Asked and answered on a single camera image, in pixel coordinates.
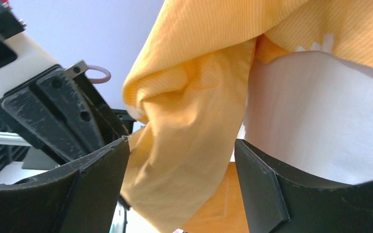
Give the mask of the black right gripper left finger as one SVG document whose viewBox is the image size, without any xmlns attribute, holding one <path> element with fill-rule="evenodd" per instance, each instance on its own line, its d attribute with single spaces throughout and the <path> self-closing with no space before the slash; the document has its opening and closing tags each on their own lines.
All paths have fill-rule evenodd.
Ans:
<svg viewBox="0 0 373 233">
<path fill-rule="evenodd" d="M 0 233 L 107 233 L 130 154 L 122 137 L 50 171 L 0 184 Z"/>
</svg>

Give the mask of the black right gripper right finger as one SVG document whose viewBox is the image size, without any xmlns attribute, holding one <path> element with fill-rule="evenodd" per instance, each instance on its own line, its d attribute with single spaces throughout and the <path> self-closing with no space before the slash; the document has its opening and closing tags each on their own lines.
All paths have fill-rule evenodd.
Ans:
<svg viewBox="0 0 373 233">
<path fill-rule="evenodd" d="M 235 142 L 237 174 L 252 233 L 373 233 L 373 181 L 327 180 Z"/>
</svg>

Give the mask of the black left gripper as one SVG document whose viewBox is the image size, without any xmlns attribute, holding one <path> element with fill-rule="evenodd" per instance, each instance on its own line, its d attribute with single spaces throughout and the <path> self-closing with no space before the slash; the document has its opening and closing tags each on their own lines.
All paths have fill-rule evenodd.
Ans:
<svg viewBox="0 0 373 233">
<path fill-rule="evenodd" d="M 6 92 L 0 121 L 59 164 L 128 135 L 86 71 L 85 66 L 52 66 Z"/>
</svg>

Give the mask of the yellow pillowcase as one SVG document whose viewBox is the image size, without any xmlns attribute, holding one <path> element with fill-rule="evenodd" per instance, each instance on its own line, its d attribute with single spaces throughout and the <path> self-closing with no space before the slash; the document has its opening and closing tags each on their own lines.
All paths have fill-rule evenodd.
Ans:
<svg viewBox="0 0 373 233">
<path fill-rule="evenodd" d="M 230 159 L 253 61 L 328 33 L 333 56 L 373 68 L 373 0 L 165 1 L 123 86 L 144 124 L 121 189 L 131 207 L 160 233 L 249 232 Z"/>
</svg>

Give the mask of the white pillow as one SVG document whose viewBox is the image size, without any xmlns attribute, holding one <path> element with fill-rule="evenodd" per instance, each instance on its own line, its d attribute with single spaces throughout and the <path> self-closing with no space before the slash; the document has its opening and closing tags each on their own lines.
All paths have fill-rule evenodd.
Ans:
<svg viewBox="0 0 373 233">
<path fill-rule="evenodd" d="M 373 180 L 373 68 L 331 54 L 332 33 L 310 50 L 253 61 L 245 140 L 328 180 Z"/>
</svg>

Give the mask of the aluminium table edge rail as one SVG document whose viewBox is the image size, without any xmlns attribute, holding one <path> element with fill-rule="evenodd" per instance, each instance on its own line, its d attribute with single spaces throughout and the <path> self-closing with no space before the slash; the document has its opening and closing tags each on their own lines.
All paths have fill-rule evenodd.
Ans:
<svg viewBox="0 0 373 233">
<path fill-rule="evenodd" d="M 31 147 L 26 140 L 16 133 L 0 132 L 0 145 Z"/>
</svg>

